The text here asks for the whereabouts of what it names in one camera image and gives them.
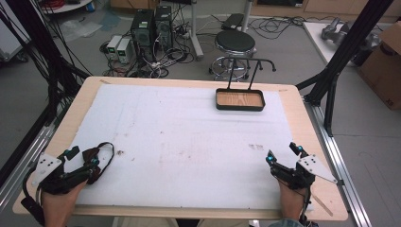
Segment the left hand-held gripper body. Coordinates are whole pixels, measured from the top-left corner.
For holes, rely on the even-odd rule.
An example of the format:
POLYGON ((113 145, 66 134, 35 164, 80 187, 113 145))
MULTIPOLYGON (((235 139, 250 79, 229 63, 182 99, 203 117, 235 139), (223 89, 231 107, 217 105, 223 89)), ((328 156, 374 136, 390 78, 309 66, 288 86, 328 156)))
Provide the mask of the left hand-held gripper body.
POLYGON ((52 195, 66 194, 80 183, 86 182, 93 173, 89 166, 66 172, 64 155, 58 157, 41 153, 34 170, 32 185, 52 195))

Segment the person's right hand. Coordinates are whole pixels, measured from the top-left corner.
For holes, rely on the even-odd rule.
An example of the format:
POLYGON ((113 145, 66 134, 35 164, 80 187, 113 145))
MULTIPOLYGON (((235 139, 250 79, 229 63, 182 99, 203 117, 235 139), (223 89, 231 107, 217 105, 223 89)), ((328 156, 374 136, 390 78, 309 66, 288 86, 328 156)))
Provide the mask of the person's right hand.
POLYGON ((306 189, 292 190, 288 187, 287 183, 281 181, 278 183, 280 188, 282 217, 299 220, 305 204, 306 189))

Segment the white foam mat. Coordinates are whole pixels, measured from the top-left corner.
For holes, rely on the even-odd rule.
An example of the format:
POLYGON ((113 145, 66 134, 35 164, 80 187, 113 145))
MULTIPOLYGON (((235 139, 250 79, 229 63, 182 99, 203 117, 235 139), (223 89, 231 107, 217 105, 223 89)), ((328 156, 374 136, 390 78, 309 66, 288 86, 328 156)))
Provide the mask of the white foam mat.
POLYGON ((102 85, 73 140, 115 154, 82 205, 276 209, 278 183, 266 157, 293 167, 297 157, 281 98, 266 92, 262 112, 222 111, 215 90, 102 85))

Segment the person's left hand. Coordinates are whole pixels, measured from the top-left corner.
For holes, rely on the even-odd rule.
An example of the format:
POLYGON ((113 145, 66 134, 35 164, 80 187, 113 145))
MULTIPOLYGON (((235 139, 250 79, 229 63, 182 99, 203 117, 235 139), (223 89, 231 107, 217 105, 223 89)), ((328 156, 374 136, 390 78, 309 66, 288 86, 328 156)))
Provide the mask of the person's left hand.
POLYGON ((86 182, 80 183, 66 194, 52 195, 43 192, 44 227, 67 226, 75 210, 78 195, 85 185, 86 182))

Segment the brown cardboard box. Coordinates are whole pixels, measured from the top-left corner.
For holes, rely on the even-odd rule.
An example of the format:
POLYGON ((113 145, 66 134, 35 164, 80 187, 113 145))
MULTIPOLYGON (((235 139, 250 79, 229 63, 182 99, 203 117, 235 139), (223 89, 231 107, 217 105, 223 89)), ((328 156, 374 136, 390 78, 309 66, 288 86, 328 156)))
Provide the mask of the brown cardboard box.
POLYGON ((383 30, 358 74, 390 110, 401 110, 401 21, 383 30))

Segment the thin wooden stick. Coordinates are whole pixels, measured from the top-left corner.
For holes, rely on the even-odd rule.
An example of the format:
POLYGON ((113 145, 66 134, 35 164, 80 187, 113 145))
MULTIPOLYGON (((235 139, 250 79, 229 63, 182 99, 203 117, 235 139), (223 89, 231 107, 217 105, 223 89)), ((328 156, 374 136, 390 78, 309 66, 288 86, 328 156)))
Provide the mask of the thin wooden stick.
POLYGON ((312 199, 320 205, 320 207, 330 216, 333 217, 333 212, 329 209, 329 207, 322 201, 319 199, 319 197, 317 197, 316 195, 312 194, 312 199))

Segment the black round stool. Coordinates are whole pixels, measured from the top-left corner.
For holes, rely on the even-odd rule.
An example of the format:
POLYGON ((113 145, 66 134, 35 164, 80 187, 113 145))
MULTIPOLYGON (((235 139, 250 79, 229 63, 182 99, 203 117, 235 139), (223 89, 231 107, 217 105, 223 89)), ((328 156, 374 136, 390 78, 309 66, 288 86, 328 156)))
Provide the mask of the black round stool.
POLYGON ((247 79, 249 64, 246 58, 253 56, 255 40, 249 34, 238 30, 223 30, 215 38, 216 48, 223 53, 209 66, 209 73, 218 79, 247 79))

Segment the black computer tower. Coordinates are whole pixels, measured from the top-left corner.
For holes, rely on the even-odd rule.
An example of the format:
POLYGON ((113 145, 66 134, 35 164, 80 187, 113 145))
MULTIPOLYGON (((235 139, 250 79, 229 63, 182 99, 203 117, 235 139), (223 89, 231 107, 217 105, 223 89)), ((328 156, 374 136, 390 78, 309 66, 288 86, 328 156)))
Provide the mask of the black computer tower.
POLYGON ((171 6, 158 6, 155 10, 156 40, 164 50, 172 47, 171 6))
POLYGON ((152 47, 155 41, 155 21, 153 9, 139 9, 131 23, 131 36, 136 50, 152 47))

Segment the aluminium rail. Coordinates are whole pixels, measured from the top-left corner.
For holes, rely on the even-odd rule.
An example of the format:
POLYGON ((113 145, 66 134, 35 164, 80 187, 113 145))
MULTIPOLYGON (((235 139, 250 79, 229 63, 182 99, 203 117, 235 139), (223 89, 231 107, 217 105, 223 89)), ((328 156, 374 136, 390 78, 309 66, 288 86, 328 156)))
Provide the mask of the aluminium rail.
POLYGON ((317 129, 318 138, 323 141, 323 152, 326 160, 339 181, 337 186, 345 201, 346 211, 351 215, 357 227, 373 227, 342 158, 337 142, 323 125, 324 112, 322 108, 312 106, 307 102, 304 102, 304 104, 313 125, 317 129))
POLYGON ((0 181, 0 214, 9 206, 14 194, 20 189, 29 166, 44 151, 54 132, 54 126, 47 126, 29 133, 15 150, 16 154, 12 154, 10 173, 3 182, 0 181))

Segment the grey desk leg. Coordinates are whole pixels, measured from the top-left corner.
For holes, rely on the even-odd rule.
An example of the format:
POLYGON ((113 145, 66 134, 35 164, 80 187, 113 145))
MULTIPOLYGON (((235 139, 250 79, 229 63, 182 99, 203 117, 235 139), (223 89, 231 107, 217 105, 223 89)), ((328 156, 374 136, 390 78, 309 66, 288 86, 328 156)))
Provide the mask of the grey desk leg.
POLYGON ((191 4, 191 29, 189 30, 190 40, 195 51, 195 59, 200 61, 203 59, 204 54, 201 49, 201 44, 197 37, 197 0, 190 0, 191 4))

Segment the black stand with wooden tray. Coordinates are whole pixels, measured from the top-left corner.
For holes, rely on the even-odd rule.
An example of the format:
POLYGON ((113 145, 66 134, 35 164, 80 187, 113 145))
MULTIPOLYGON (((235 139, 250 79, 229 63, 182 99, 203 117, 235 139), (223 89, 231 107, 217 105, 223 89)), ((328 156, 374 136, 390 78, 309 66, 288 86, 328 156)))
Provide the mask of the black stand with wooden tray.
POLYGON ((260 90, 254 90, 253 80, 257 70, 262 70, 262 62, 268 62, 271 65, 271 71, 275 72, 276 67, 273 61, 267 59, 251 59, 246 57, 224 57, 224 60, 228 59, 232 63, 238 61, 246 62, 246 69, 250 69, 250 61, 255 61, 256 66, 253 70, 253 75, 249 86, 246 89, 234 89, 231 87, 232 78, 234 71, 231 71, 226 88, 216 89, 216 108, 218 110, 226 111, 250 111, 250 112, 262 112, 266 106, 264 93, 260 90))

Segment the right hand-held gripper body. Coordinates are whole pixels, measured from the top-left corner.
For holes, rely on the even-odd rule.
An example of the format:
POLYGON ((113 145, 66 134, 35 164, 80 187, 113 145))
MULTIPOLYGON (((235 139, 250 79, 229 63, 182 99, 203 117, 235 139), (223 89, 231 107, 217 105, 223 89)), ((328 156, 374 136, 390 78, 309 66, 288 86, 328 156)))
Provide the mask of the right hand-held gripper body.
POLYGON ((294 168, 283 166, 276 161, 275 165, 270 166, 270 173, 278 180, 286 182, 290 189, 308 188, 315 182, 316 176, 330 183, 338 182, 315 154, 300 158, 294 168))

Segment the white power supply box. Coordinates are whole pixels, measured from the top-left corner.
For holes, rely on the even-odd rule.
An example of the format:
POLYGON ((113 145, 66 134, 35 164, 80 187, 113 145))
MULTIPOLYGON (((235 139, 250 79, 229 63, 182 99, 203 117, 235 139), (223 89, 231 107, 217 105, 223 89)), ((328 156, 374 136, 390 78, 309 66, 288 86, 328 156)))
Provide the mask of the white power supply box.
POLYGON ((131 61, 132 46, 129 38, 123 38, 117 47, 118 59, 121 63, 129 63, 131 61))
POLYGON ((121 39, 121 35, 114 35, 106 46, 108 57, 113 61, 118 60, 117 47, 119 46, 121 39))

